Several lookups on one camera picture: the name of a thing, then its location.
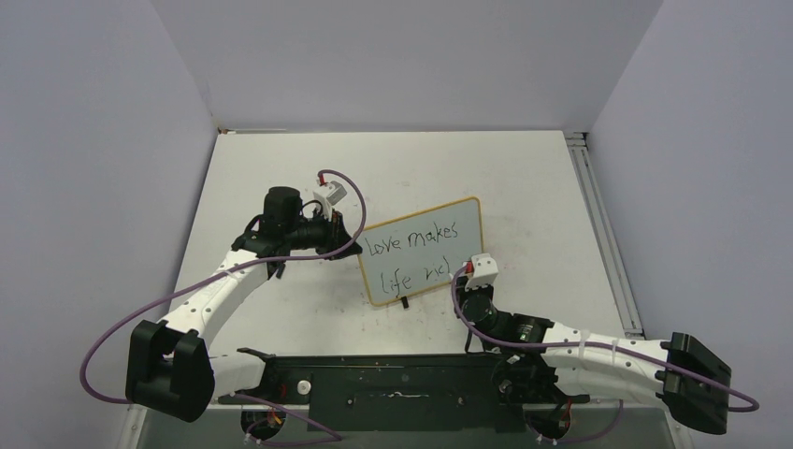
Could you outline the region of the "yellow framed small whiteboard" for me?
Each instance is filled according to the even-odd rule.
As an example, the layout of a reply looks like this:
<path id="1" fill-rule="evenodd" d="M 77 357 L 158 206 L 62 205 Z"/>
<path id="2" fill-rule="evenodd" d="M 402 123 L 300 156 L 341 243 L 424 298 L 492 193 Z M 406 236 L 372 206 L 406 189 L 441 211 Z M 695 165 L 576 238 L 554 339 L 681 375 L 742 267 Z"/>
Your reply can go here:
<path id="1" fill-rule="evenodd" d="M 481 202 L 469 196 L 367 227 L 356 242 L 368 301 L 375 307 L 443 286 L 484 252 Z"/>

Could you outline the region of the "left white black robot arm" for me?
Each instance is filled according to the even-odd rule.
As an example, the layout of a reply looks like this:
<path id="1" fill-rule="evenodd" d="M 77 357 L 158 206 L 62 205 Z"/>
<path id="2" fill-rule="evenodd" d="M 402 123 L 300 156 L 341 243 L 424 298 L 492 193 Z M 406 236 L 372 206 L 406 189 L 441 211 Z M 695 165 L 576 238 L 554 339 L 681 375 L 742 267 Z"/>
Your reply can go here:
<path id="1" fill-rule="evenodd" d="M 288 260 L 312 250 L 320 260 L 358 255 L 336 206 L 346 193 L 332 181 L 314 190 L 312 215 L 299 191 L 268 190 L 263 210 L 235 238 L 210 281 L 156 322 L 134 327 L 124 394 L 130 402 L 194 422 L 217 398 L 244 392 L 253 401 L 272 400 L 279 377 L 266 369 L 268 355 L 241 348 L 210 355 L 223 326 L 261 285 L 280 276 Z"/>

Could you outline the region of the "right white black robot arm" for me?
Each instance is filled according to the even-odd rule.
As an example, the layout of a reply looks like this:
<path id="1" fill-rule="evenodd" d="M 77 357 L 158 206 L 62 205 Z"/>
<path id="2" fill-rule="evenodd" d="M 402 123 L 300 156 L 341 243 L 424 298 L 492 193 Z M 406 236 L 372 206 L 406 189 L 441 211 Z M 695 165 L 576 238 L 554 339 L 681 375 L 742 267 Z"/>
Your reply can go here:
<path id="1" fill-rule="evenodd" d="M 452 232 L 365 233 L 353 246 L 375 299 L 402 299 L 449 282 L 454 314 L 482 354 L 496 359 L 492 382 L 508 402 L 616 398 L 660 408 L 680 424 L 723 435 L 731 368 L 701 341 L 675 332 L 666 340 L 608 337 L 557 321 L 499 310 L 495 259 Z"/>

